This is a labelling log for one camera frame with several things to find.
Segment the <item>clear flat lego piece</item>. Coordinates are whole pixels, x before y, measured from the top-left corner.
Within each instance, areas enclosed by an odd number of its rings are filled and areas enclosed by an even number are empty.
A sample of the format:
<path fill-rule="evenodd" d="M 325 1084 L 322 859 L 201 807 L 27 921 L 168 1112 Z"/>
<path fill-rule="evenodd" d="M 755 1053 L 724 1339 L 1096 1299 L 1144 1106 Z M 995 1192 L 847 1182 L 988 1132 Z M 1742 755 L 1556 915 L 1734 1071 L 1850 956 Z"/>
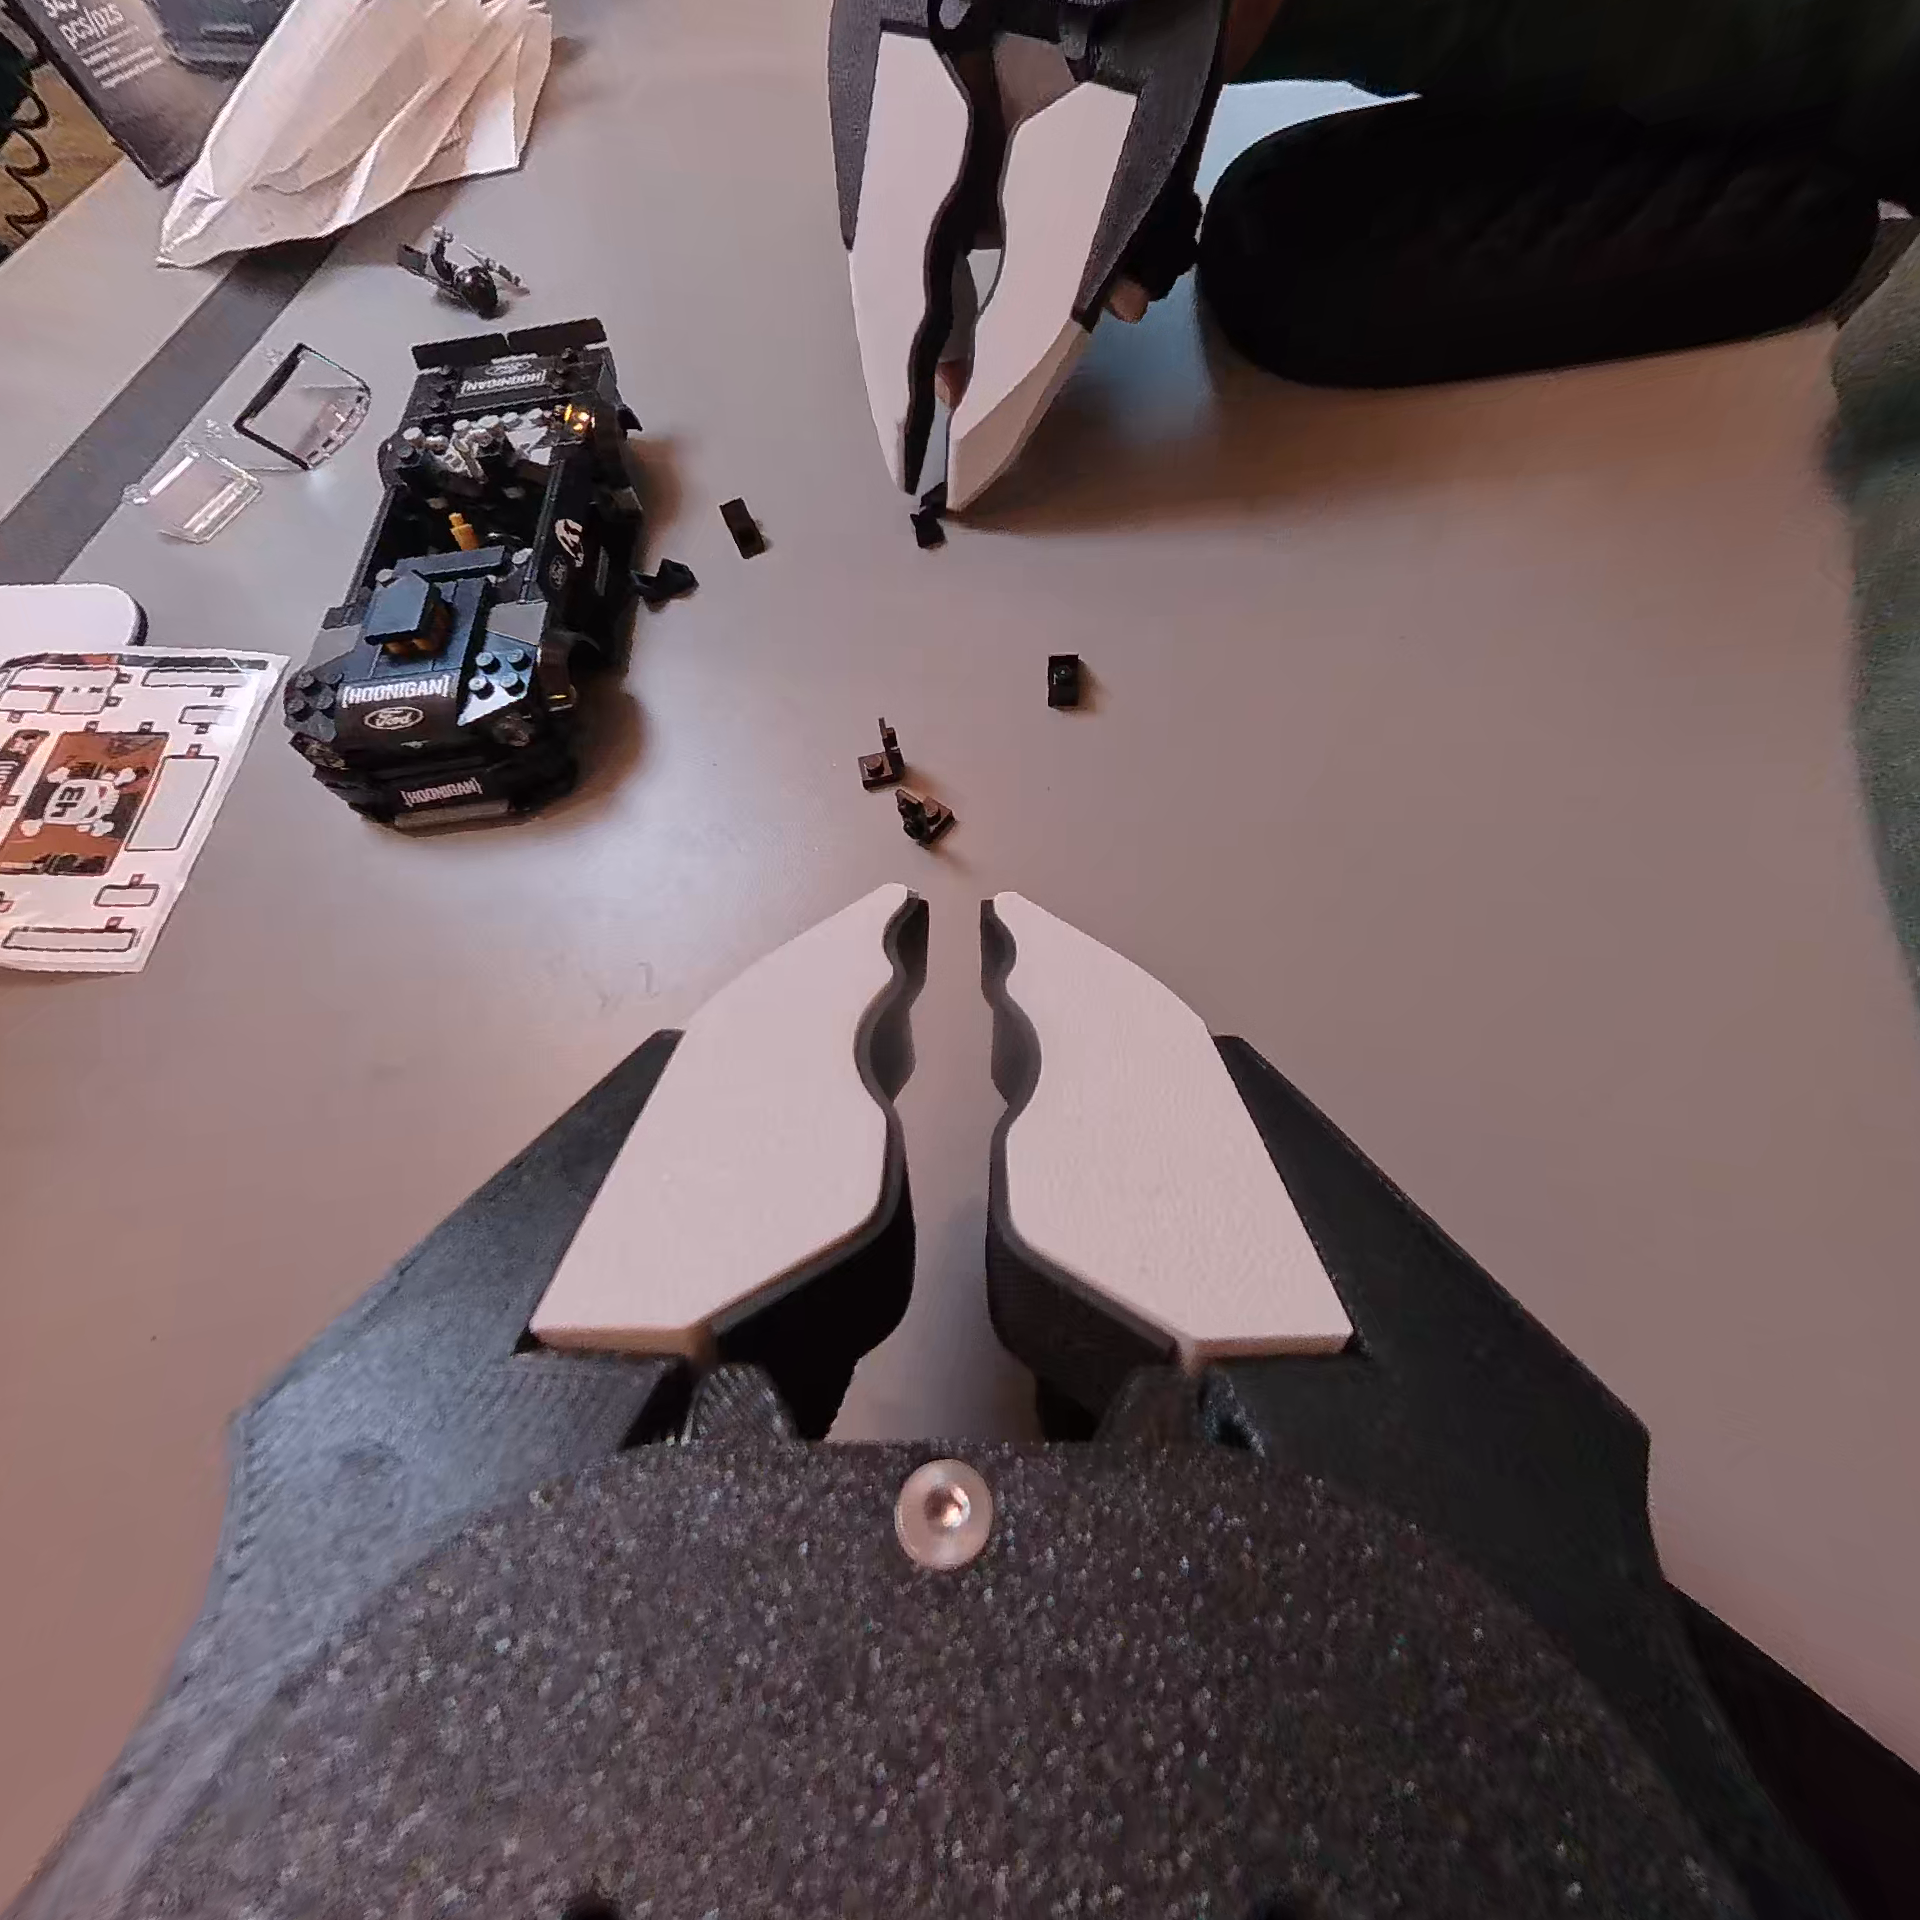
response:
<path fill-rule="evenodd" d="M 193 439 L 172 445 L 119 505 L 159 541 L 204 547 L 232 527 L 264 493 L 260 475 Z"/>

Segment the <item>clear lego windshield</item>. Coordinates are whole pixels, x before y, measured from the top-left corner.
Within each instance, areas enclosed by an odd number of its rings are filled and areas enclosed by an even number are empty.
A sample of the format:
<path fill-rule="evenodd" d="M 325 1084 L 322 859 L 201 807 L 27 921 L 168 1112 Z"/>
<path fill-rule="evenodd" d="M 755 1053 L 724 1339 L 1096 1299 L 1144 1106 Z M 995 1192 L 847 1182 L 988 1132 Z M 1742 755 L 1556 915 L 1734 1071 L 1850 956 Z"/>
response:
<path fill-rule="evenodd" d="M 313 473 L 360 433 L 371 387 L 340 360 L 295 342 L 233 412 L 229 433 L 248 459 L 273 471 Z"/>

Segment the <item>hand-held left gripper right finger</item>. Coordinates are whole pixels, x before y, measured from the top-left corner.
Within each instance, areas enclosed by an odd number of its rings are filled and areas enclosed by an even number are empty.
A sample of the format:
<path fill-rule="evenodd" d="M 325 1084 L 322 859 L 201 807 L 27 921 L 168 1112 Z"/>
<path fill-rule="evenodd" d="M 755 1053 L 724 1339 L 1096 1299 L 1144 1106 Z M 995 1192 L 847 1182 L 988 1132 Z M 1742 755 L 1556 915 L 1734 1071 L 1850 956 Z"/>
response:
<path fill-rule="evenodd" d="M 1353 1322 L 1205 1020 L 1019 892 L 980 906 L 1004 1112 L 985 1299 L 1047 1436 L 1141 1370 L 1327 1358 Z"/>

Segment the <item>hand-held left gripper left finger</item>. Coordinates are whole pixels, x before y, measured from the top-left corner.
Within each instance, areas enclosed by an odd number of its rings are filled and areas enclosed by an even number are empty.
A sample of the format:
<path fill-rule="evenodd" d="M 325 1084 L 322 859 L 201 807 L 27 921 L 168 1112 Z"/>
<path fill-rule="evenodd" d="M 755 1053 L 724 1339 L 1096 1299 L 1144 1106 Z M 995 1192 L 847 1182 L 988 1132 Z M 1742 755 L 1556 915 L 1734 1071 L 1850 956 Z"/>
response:
<path fill-rule="evenodd" d="M 899 1092 L 927 905 L 882 884 L 712 994 L 530 1317 L 559 1353 L 755 1367 L 803 1436 L 903 1321 Z"/>

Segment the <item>sticker sheet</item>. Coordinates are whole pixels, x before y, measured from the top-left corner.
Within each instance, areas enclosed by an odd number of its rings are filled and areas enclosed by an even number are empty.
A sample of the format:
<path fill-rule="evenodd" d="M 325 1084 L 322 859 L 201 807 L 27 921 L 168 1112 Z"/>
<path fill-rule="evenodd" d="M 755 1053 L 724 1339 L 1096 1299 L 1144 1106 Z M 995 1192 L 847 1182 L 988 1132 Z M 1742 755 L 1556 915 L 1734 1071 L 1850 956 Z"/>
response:
<path fill-rule="evenodd" d="M 6 972 L 148 964 L 288 667 L 163 646 L 4 659 Z"/>

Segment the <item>white booklet stand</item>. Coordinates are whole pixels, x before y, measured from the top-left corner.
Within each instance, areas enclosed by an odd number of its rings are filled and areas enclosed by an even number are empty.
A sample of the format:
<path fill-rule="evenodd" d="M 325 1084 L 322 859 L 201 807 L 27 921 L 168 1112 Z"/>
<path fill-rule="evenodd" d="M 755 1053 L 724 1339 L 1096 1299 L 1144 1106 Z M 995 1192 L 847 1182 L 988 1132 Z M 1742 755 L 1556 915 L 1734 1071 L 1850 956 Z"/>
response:
<path fill-rule="evenodd" d="M 123 655 L 146 646 L 138 600 L 106 584 L 4 584 L 2 662 L 29 656 Z"/>

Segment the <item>person's right forearm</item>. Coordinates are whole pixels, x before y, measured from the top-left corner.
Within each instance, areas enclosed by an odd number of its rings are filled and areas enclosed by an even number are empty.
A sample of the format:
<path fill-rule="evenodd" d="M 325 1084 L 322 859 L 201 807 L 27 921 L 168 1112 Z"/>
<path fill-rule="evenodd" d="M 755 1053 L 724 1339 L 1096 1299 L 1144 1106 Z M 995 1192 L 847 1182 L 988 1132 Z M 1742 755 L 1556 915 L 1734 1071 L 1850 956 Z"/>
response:
<path fill-rule="evenodd" d="M 1918 129 L 1909 2 L 1278 2 L 1227 7 L 1234 83 L 1554 99 L 1650 116 Z"/>

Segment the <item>lego set box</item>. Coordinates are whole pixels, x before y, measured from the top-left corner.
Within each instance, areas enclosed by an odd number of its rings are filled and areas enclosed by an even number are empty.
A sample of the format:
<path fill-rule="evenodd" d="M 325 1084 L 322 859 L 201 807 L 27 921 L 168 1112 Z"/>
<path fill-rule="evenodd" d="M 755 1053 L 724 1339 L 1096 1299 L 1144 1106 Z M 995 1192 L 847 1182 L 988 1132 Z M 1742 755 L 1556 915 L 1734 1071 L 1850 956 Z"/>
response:
<path fill-rule="evenodd" d="M 7 2 L 138 173 L 184 178 L 288 2 Z"/>

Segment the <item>black lego car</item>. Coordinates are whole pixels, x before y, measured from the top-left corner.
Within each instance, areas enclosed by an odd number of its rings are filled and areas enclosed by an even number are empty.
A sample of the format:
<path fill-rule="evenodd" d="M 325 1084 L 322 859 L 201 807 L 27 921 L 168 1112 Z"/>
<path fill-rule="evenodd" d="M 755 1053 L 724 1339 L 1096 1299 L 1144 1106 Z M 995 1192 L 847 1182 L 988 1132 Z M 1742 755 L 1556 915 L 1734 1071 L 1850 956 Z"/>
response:
<path fill-rule="evenodd" d="M 350 812 L 436 832 L 532 814 L 578 781 L 581 682 L 637 600 L 640 423 L 598 319 L 411 358 L 376 519 L 282 718 Z"/>

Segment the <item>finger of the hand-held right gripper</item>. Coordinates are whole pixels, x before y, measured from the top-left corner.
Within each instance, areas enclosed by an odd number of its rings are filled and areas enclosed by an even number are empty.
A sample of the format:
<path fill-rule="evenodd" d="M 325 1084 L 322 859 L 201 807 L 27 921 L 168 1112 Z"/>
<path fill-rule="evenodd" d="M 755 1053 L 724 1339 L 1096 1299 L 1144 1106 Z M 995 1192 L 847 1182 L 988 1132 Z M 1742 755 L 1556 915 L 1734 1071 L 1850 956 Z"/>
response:
<path fill-rule="evenodd" d="M 968 95 L 946 54 L 923 35 L 882 32 L 850 295 L 875 443 L 903 495 L 918 486 L 931 431 L 931 367 L 948 337 L 936 309 L 952 278 L 936 253 L 966 159 Z"/>
<path fill-rule="evenodd" d="M 946 508 L 963 515 L 1013 465 L 1089 342 L 1077 319 L 1137 99 L 1088 80 L 1022 120 L 999 178 L 1001 250 L 950 415 Z"/>

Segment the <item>white paper bags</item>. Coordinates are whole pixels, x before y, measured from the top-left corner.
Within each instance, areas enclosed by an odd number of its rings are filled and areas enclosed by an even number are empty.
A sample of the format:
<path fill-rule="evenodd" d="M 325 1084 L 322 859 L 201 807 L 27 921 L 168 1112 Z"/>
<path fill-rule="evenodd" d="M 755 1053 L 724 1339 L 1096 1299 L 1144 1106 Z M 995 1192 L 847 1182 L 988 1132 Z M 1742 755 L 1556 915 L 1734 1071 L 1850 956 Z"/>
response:
<path fill-rule="evenodd" d="M 553 37 L 538 2 L 292 4 L 180 180 L 155 265 L 323 239 L 417 189 L 518 171 Z"/>

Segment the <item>black lego axle assembly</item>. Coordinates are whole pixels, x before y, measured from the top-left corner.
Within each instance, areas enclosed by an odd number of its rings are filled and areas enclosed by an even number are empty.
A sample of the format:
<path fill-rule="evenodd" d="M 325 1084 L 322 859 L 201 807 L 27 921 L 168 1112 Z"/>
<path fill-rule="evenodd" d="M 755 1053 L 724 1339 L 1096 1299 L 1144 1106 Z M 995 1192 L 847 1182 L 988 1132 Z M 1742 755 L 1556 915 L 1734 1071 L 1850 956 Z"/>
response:
<path fill-rule="evenodd" d="M 434 225 L 420 244 L 395 247 L 395 265 L 482 322 L 497 320 L 510 301 L 527 293 L 503 262 L 469 248 L 443 225 Z"/>

